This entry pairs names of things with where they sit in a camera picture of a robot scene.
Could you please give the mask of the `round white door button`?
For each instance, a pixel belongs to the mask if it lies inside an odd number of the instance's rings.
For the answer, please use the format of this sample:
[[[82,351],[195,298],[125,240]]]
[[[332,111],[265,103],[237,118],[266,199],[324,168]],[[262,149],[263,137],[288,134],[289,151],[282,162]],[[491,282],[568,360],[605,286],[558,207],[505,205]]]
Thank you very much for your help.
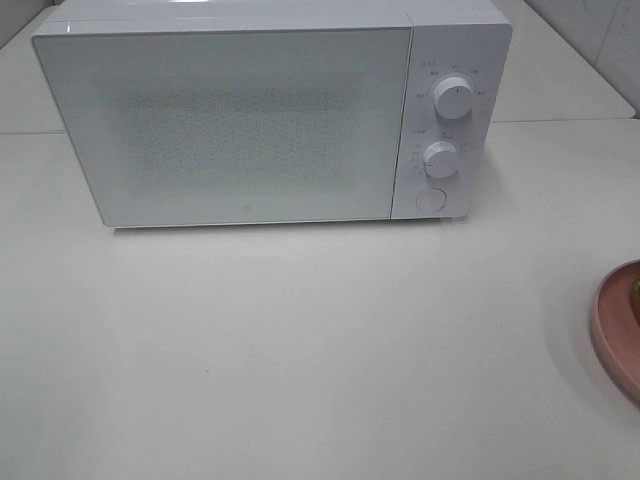
[[[446,205],[447,194],[438,188],[427,188],[416,197],[416,207],[425,213],[440,212]]]

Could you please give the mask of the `white microwave door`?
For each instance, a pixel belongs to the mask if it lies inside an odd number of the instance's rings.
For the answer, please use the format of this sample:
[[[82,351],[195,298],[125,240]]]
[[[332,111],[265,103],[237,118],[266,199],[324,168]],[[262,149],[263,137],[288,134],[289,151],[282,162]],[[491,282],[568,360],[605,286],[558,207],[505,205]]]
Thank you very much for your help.
[[[109,227],[390,215],[406,29],[37,36]]]

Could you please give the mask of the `pink round plate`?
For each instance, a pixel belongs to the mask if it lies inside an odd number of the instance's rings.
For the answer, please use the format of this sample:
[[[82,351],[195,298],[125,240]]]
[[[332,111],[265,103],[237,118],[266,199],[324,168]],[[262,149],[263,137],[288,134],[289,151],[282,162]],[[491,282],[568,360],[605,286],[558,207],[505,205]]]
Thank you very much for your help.
[[[630,305],[639,261],[618,266],[599,284],[593,301],[590,333],[595,354],[611,381],[639,407],[639,324]]]

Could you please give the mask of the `burger with lettuce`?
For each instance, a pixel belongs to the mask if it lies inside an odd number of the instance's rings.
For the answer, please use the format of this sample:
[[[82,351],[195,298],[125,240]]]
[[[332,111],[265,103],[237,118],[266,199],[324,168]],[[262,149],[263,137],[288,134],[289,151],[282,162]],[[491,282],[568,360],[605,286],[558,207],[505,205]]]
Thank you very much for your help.
[[[640,324],[640,278],[632,282],[630,305],[636,322]]]

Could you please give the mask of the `lower white timer knob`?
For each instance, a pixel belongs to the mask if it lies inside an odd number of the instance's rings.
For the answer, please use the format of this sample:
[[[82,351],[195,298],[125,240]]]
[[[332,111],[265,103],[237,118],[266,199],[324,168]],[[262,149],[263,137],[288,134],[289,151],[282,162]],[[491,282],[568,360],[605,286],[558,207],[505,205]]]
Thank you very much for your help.
[[[460,161],[461,154],[458,148],[448,141],[435,142],[422,153],[424,171],[435,179],[454,175],[459,169]]]

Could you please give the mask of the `white microwave oven body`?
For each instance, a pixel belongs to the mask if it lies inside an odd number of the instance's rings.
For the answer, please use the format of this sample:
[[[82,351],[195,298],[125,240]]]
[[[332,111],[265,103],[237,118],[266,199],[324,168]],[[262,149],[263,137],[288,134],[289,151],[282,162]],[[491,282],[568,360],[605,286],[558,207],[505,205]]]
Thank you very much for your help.
[[[470,205],[512,26],[489,1],[66,1],[33,34],[95,36],[406,29],[410,33],[401,133],[390,215],[377,220],[459,218]],[[460,74],[474,86],[471,111],[456,120],[434,107],[439,80]],[[422,153],[438,141],[461,154],[458,171],[429,177]],[[427,188],[444,208],[416,207]],[[344,220],[344,221],[377,221]]]

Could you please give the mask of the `upper white power knob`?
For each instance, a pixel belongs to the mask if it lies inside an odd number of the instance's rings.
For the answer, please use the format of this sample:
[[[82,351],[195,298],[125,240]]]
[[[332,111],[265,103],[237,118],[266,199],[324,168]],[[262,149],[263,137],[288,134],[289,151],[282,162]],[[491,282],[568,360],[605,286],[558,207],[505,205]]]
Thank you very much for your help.
[[[433,88],[435,110],[447,120],[459,119],[471,111],[474,95],[473,83],[466,76],[445,77]]]

